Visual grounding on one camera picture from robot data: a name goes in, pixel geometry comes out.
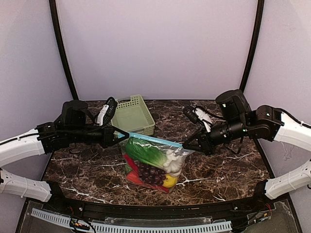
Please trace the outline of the long red chili pepper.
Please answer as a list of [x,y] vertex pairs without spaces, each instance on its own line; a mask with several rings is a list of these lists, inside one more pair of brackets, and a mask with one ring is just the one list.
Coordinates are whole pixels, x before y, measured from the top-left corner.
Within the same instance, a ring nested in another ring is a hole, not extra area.
[[138,168],[138,166],[135,164],[134,160],[133,160],[132,158],[130,158],[130,157],[128,156],[128,154],[124,154],[123,157],[124,157],[126,163],[127,163],[127,164],[129,165],[129,167],[131,168],[131,170],[138,174],[139,168]]

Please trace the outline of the white garlic bulb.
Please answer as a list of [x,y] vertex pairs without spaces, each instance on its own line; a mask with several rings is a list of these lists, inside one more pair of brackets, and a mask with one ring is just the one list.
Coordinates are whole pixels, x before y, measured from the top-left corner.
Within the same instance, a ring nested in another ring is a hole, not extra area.
[[163,169],[167,174],[172,177],[178,177],[184,166],[184,158],[180,155],[175,156],[174,154],[167,154],[167,160],[163,164]]

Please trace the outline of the green bok choy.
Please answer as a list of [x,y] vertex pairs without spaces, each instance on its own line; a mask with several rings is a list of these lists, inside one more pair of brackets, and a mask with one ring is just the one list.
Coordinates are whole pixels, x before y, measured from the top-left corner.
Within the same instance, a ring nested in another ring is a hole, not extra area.
[[156,145],[150,141],[130,137],[125,144],[126,154],[133,160],[163,168],[167,157]]

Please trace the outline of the orange red chili pepper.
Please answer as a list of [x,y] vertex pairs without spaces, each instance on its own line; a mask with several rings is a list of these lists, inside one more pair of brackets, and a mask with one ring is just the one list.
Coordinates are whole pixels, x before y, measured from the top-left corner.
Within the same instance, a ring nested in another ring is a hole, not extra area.
[[127,175],[126,175],[126,179],[131,182],[131,183],[134,183],[134,184],[142,184],[142,180],[139,178],[138,174],[135,173],[134,171],[131,171],[129,172]]

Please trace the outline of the clear zip top bag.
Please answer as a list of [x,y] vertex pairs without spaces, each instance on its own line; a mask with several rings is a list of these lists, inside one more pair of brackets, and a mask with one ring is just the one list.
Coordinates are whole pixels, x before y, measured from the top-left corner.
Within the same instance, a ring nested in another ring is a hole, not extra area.
[[179,143],[138,133],[128,137],[118,133],[117,139],[121,140],[127,181],[166,194],[177,185],[186,158],[194,153]]

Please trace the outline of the yellow lemon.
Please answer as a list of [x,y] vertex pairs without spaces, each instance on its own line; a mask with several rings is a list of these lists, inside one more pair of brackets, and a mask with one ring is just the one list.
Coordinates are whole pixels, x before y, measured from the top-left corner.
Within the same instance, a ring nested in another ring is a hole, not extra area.
[[163,181],[163,187],[171,188],[177,184],[178,177],[170,176],[169,174],[166,175],[166,179]]

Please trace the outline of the dark red grapes bunch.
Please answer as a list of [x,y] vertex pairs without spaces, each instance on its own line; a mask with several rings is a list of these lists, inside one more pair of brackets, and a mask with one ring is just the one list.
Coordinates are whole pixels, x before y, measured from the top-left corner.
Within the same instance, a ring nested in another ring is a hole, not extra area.
[[166,172],[155,166],[139,163],[138,176],[146,184],[162,186],[166,179]]

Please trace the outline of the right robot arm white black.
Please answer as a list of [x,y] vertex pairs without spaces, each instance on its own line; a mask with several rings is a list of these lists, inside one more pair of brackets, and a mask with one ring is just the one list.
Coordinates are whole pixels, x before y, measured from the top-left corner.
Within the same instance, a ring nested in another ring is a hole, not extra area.
[[183,143],[184,149],[211,156],[216,146],[249,137],[311,150],[310,125],[284,109],[262,105],[252,110],[239,89],[226,91],[215,101],[222,113],[220,123],[214,124],[210,118],[212,114],[201,106],[183,108],[184,115],[192,123],[201,124],[201,128]]

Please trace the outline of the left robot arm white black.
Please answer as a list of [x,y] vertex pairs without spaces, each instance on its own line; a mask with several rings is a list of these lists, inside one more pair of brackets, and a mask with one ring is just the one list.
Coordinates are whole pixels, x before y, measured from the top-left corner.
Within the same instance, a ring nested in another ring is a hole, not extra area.
[[[1,141],[0,166],[53,153],[74,143],[111,147],[129,137],[129,133],[109,124],[116,108],[117,102],[110,97],[101,111],[94,116],[85,101],[67,101],[55,121],[40,124],[24,134]],[[28,179],[3,168],[0,170],[0,191],[41,202],[62,196],[62,191],[55,182]]]

